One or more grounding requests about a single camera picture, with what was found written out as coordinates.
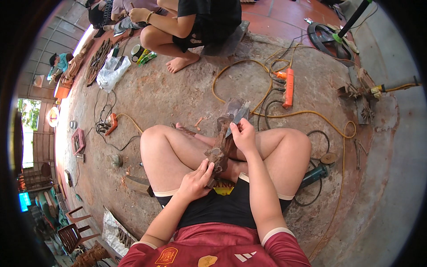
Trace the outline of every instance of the wooden block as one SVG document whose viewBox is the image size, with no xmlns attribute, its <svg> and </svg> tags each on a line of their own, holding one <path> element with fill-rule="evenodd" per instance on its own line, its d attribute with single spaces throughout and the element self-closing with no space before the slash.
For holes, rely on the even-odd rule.
<svg viewBox="0 0 427 267">
<path fill-rule="evenodd" d="M 242 21 L 234 33 L 230 35 L 225 42 L 206 45 L 200 55 L 207 57 L 220 57 L 232 64 L 237 45 L 242 41 L 243 36 L 247 33 L 248 26 L 249 21 Z"/>
<path fill-rule="evenodd" d="M 147 179 L 126 175 L 126 186 L 133 191 L 143 193 L 148 197 L 153 197 L 153 190 L 151 189 L 150 182 Z"/>
</svg>

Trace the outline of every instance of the pink plastic basket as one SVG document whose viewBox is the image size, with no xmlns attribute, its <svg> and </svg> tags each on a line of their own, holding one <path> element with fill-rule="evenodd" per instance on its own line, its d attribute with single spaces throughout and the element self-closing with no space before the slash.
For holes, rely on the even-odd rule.
<svg viewBox="0 0 427 267">
<path fill-rule="evenodd" d="M 76 146 L 74 145 L 74 140 L 76 137 L 79 138 L 79 148 L 77 150 Z M 85 133 L 82 129 L 77 128 L 77 130 L 71 136 L 71 147 L 73 148 L 73 155 L 77 155 L 77 153 L 79 153 L 83 149 L 83 147 L 85 147 L 85 145 Z"/>
</svg>

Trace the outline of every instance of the hand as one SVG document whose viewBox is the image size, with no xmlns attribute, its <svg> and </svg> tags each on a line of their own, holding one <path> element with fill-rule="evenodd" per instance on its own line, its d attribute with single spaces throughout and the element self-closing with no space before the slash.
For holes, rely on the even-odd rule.
<svg viewBox="0 0 427 267">
<path fill-rule="evenodd" d="M 145 22 L 145 20 L 147 19 L 148 14 L 150 13 L 150 11 L 146 8 L 141 8 L 141 9 L 131 9 L 131 11 L 129 12 L 129 17 L 131 18 L 132 22 Z"/>
<path fill-rule="evenodd" d="M 257 146 L 255 144 L 255 128 L 247 119 L 242 118 L 238 125 L 233 122 L 230 123 L 230 128 L 233 133 L 234 143 L 244 155 L 257 151 Z"/>
<path fill-rule="evenodd" d="M 211 162 L 208 167 L 208 162 L 209 160 L 205 159 L 202 161 L 197 170 L 186 174 L 182 179 L 181 186 L 175 195 L 183 198 L 188 203 L 206 196 L 211 188 L 205 187 L 211 178 L 215 165 L 213 162 Z"/>
</svg>

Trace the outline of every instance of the wooden bracelet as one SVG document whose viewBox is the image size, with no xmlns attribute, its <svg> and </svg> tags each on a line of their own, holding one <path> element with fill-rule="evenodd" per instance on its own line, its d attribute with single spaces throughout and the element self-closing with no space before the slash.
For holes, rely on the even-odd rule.
<svg viewBox="0 0 427 267">
<path fill-rule="evenodd" d="M 147 19 L 145 20 L 146 23 L 148 23 L 148 20 L 150 19 L 151 15 L 154 13 L 154 11 L 151 11 L 150 14 L 148 14 Z"/>
</svg>

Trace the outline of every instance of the red jersey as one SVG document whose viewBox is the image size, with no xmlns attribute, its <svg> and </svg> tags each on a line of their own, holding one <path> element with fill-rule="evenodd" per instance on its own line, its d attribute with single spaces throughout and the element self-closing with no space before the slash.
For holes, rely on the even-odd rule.
<svg viewBox="0 0 427 267">
<path fill-rule="evenodd" d="M 270 231 L 261 243 L 255 229 L 201 223 L 180 228 L 174 240 L 159 248 L 135 242 L 119 267 L 311 266 L 293 233 L 283 227 Z"/>
</svg>

